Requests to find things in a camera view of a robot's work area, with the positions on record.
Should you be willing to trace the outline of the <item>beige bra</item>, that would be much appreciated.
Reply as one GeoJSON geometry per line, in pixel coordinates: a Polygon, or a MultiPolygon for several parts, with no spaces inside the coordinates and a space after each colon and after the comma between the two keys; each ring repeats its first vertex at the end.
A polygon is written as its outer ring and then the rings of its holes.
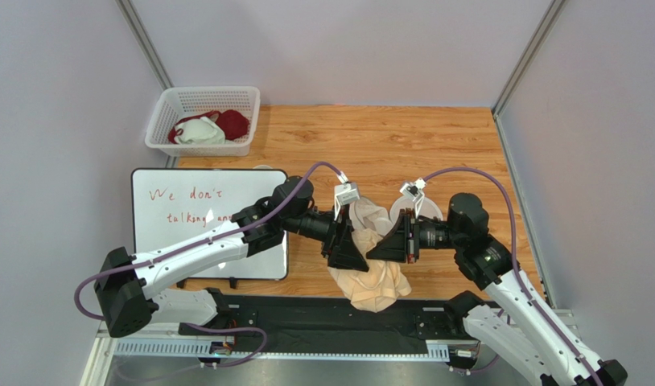
{"type": "Polygon", "coordinates": [[[336,285],[355,309],[378,313],[412,292],[399,264],[369,260],[368,265],[368,272],[328,268],[336,285]]]}

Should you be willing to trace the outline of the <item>round white bag lid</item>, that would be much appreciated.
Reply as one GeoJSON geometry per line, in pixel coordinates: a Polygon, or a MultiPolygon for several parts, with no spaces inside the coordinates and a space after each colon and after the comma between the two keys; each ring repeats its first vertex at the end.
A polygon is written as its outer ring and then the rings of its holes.
{"type": "MultiPolygon", "coordinates": [[[[411,199],[401,196],[392,203],[389,209],[389,219],[392,223],[394,223],[398,219],[399,212],[403,209],[414,210],[415,206],[414,206],[414,202],[411,199]]],[[[422,206],[420,208],[419,215],[431,219],[438,218],[440,220],[444,220],[442,210],[433,200],[428,198],[425,198],[422,201],[422,206]]]]}

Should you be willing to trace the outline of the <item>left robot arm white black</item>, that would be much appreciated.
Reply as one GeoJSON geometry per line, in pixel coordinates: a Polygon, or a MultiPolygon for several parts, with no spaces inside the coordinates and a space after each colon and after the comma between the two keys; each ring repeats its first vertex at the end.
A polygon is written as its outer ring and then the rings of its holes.
{"type": "Polygon", "coordinates": [[[126,337],[179,317],[189,324],[209,324],[225,309],[221,296],[172,286],[216,265],[263,253],[282,244],[287,233],[319,241],[330,268],[368,271],[352,237],[348,205],[319,211],[312,207],[313,192],[308,179],[289,177],[272,195],[209,232],[146,253],[130,255],[123,247],[109,252],[93,286],[109,335],[126,337]]]}

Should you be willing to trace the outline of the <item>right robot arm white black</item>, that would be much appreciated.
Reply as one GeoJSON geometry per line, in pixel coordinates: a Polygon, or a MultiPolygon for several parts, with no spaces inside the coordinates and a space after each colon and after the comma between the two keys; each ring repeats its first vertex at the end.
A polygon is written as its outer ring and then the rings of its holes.
{"type": "Polygon", "coordinates": [[[465,291],[447,301],[455,327],[489,346],[532,385],[623,385],[628,373],[578,338],[529,283],[513,254],[488,231],[488,213],[469,193],[451,197],[445,220],[402,210],[369,259],[413,263],[423,249],[452,249],[459,271],[507,315],[465,291]]]}

